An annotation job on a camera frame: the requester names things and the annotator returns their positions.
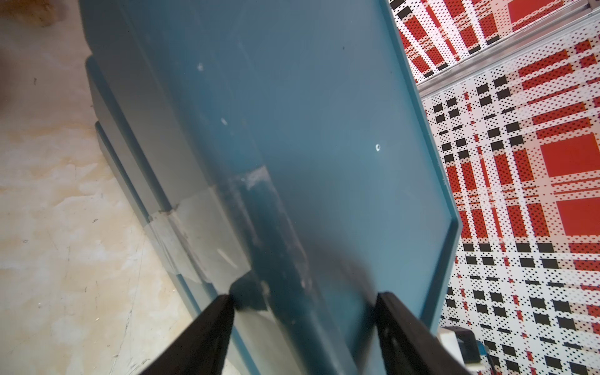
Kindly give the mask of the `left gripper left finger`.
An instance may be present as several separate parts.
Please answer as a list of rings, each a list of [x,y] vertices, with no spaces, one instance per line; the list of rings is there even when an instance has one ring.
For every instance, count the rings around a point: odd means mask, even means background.
[[[233,325],[234,300],[220,295],[142,374],[223,373]]]

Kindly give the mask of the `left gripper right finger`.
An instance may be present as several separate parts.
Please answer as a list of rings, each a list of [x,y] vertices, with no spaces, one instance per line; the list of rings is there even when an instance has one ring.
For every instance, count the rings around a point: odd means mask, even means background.
[[[377,295],[374,314],[387,374],[464,373],[464,366],[393,293]]]

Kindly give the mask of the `teal drawer cabinet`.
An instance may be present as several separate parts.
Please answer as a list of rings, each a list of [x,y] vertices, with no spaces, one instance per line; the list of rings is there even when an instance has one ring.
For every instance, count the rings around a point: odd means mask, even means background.
[[[393,293],[434,337],[459,214],[386,1],[82,1],[102,152],[242,374],[387,374]]]

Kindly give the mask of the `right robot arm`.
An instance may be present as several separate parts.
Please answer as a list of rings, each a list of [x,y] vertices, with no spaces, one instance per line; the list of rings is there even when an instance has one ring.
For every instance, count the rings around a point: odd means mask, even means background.
[[[437,339],[469,374],[497,374],[488,347],[476,339],[473,331],[463,327],[440,327]]]

